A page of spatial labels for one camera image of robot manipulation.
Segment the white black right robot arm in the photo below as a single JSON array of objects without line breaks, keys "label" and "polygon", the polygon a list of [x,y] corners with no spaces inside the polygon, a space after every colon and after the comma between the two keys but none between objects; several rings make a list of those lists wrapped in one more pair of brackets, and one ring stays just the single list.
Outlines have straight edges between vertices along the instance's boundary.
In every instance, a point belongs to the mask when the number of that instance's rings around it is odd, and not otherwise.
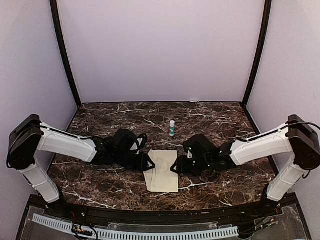
[{"label": "white black right robot arm", "polygon": [[286,123],[265,133],[237,139],[216,147],[205,135],[196,134],[183,143],[170,170],[177,174],[200,176],[204,171],[223,172],[253,160],[289,153],[279,174],[265,188],[265,198],[255,205],[255,213],[266,217],[285,193],[304,174],[320,166],[320,143],[315,124],[290,115]]}]

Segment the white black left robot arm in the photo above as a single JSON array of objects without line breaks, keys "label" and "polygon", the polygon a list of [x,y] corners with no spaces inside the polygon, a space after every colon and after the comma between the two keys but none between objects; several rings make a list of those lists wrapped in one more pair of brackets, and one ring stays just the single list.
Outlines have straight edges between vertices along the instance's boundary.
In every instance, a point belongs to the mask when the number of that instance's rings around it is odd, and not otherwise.
[{"label": "white black left robot arm", "polygon": [[146,134],[136,135],[119,129],[115,135],[79,136],[53,128],[31,114],[9,135],[6,165],[22,173],[51,210],[60,218],[67,218],[70,206],[62,200],[58,186],[36,159],[36,152],[50,152],[79,159],[96,166],[118,164],[126,170],[143,171],[156,167],[148,154],[141,150],[148,141]]}]

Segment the cream paper envelope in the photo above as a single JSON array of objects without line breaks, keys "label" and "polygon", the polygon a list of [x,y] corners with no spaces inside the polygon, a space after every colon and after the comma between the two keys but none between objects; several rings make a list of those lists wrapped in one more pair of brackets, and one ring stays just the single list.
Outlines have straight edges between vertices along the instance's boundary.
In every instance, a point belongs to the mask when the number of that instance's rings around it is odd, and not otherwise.
[{"label": "cream paper envelope", "polygon": [[154,153],[155,168],[143,173],[147,190],[152,193],[178,193],[178,174],[170,170],[178,157],[178,152],[150,150],[149,153]]}]

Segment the green white glue stick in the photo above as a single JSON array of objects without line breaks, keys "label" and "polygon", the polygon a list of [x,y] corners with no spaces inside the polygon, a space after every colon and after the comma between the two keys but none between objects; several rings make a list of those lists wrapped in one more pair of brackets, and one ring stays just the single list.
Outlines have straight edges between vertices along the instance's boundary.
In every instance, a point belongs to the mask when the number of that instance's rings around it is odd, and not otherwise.
[{"label": "green white glue stick", "polygon": [[175,135],[175,121],[171,120],[169,122],[169,135],[173,137]]}]

